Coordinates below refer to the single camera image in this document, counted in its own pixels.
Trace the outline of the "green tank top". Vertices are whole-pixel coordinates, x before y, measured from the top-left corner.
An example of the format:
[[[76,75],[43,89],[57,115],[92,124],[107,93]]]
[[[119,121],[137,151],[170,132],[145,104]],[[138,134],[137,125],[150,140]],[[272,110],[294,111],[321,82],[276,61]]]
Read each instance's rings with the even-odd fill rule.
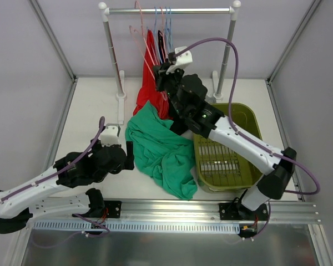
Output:
[[[125,139],[133,143],[137,169],[165,192],[191,200],[198,186],[191,174],[195,166],[192,140],[171,131],[172,120],[163,120],[147,102],[127,123]]]

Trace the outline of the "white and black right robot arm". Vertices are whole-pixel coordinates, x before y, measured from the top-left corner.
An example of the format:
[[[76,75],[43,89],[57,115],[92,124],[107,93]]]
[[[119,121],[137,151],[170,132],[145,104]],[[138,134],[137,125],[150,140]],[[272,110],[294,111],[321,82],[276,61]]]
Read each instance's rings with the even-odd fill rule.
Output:
[[[251,162],[262,176],[234,203],[231,210],[244,220],[255,217],[268,200],[279,200],[294,173],[296,151],[270,147],[247,131],[230,123],[225,115],[205,100],[207,89],[196,75],[184,75],[170,62],[153,67],[156,90],[166,93],[171,114],[183,127],[206,139],[216,141]]]

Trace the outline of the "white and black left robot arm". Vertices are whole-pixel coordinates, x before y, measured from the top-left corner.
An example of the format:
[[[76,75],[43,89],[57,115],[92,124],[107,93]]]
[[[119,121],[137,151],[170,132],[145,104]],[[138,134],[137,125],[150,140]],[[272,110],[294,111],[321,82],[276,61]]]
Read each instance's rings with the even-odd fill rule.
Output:
[[[58,192],[102,182],[108,174],[134,169],[133,143],[103,146],[96,142],[87,153],[70,152],[39,176],[15,188],[0,190],[0,234],[20,231],[29,222],[63,214],[99,218],[106,214],[102,193],[96,188],[53,198]]]

